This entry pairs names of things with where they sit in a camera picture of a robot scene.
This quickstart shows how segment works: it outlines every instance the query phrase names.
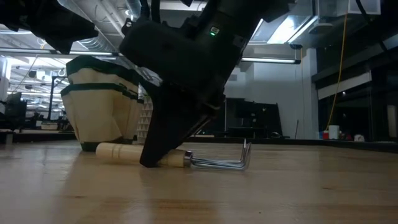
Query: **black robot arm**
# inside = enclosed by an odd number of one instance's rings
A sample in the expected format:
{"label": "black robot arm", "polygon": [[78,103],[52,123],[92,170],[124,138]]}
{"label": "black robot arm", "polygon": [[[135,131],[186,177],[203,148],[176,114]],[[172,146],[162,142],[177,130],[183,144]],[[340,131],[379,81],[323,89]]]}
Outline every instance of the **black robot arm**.
{"label": "black robot arm", "polygon": [[200,17],[186,19],[178,29],[161,24],[154,5],[155,21],[126,21],[121,53],[163,79],[158,91],[149,92],[154,111],[142,165],[155,167],[217,115],[225,83],[260,19],[269,22],[287,13],[288,3],[292,1],[209,0]]}
{"label": "black robot arm", "polygon": [[30,30],[63,54],[69,54],[74,41],[98,36],[92,22],[57,0],[0,0],[0,24],[16,32]]}

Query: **metal hook tool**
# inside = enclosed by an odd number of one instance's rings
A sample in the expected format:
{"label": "metal hook tool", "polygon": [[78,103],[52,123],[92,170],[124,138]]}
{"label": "metal hook tool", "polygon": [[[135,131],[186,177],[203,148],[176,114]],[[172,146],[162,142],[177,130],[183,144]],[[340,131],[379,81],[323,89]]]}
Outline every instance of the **metal hook tool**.
{"label": "metal hook tool", "polygon": [[246,140],[244,140],[241,159],[238,161],[199,159],[194,158],[192,152],[187,152],[185,154],[185,160],[187,164],[190,163],[193,167],[223,170],[246,170],[250,164],[250,155],[251,143],[246,143]]}

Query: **white container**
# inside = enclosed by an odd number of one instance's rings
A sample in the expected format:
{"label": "white container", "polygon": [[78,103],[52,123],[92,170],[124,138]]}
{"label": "white container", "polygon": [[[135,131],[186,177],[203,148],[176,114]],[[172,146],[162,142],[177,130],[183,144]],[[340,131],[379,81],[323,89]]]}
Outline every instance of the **white container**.
{"label": "white container", "polygon": [[357,134],[354,137],[354,141],[356,141],[356,142],[365,142],[365,137],[363,135]]}
{"label": "white container", "polygon": [[329,139],[339,139],[340,126],[330,125],[329,126]]}

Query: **wooden surface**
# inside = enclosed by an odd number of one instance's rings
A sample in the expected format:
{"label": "wooden surface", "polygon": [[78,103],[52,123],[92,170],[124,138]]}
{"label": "wooden surface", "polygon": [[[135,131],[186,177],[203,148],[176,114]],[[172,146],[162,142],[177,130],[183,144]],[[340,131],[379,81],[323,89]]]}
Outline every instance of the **wooden surface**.
{"label": "wooden surface", "polygon": [[249,170],[226,172],[110,164],[75,141],[1,146],[0,223],[398,223],[398,155],[254,145]]}
{"label": "wooden surface", "polygon": [[57,130],[41,130],[41,129],[23,129],[22,132],[20,132],[18,129],[14,130],[14,131],[11,131],[11,129],[0,129],[0,131],[2,131],[2,132],[10,131],[10,132],[18,133],[18,134],[48,134],[48,133],[57,134],[60,132]]}

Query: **fluorescent ceiling light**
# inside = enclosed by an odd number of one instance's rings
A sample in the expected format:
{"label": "fluorescent ceiling light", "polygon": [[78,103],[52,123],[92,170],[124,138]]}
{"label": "fluorescent ceiling light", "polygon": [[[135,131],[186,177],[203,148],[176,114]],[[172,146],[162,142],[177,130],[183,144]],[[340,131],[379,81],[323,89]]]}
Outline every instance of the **fluorescent ceiling light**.
{"label": "fluorescent ceiling light", "polygon": [[67,73],[66,73],[66,71],[64,69],[61,69],[61,70],[58,71],[58,76],[64,77],[66,74]]}
{"label": "fluorescent ceiling light", "polygon": [[263,20],[263,19],[260,19],[260,22],[258,23],[256,29],[254,30],[253,35],[251,36],[251,39],[253,39],[254,35],[255,35],[255,34],[257,33],[257,31],[260,29],[260,27],[261,27],[261,25],[262,25],[263,22],[264,22],[264,20]]}
{"label": "fluorescent ceiling light", "polygon": [[82,51],[71,51],[70,55],[89,55],[89,56],[115,56],[112,52],[82,52]]}
{"label": "fluorescent ceiling light", "polygon": [[97,59],[100,59],[100,60],[116,60],[118,58],[116,58],[116,57],[97,57]]}
{"label": "fluorescent ceiling light", "polygon": [[318,16],[314,16],[304,27],[302,27],[292,38],[290,38],[287,42],[291,44],[295,41],[298,37],[300,37],[304,31],[306,31],[315,21],[318,20]]}
{"label": "fluorescent ceiling light", "polygon": [[191,6],[188,7],[181,1],[169,0],[160,1],[160,10],[179,10],[179,11],[202,11],[206,7],[207,2],[205,1],[194,1]]}
{"label": "fluorescent ceiling light", "polygon": [[41,108],[47,108],[47,106],[44,106],[44,105],[27,105],[27,107],[41,107]]}
{"label": "fluorescent ceiling light", "polygon": [[295,63],[292,59],[276,59],[276,58],[242,58],[242,62],[262,62],[262,63]]}
{"label": "fluorescent ceiling light", "polygon": [[51,54],[50,50],[41,50],[41,49],[13,49],[1,47],[0,52],[7,53],[28,53],[28,54]]}
{"label": "fluorescent ceiling light", "polygon": [[[29,96],[50,96],[50,93],[31,93],[31,92],[22,92],[23,95]],[[61,93],[54,93],[53,96],[61,96]]]}
{"label": "fluorescent ceiling light", "polygon": [[286,43],[294,35],[294,30],[294,21],[288,16],[275,30],[274,34],[267,41],[267,44]]}

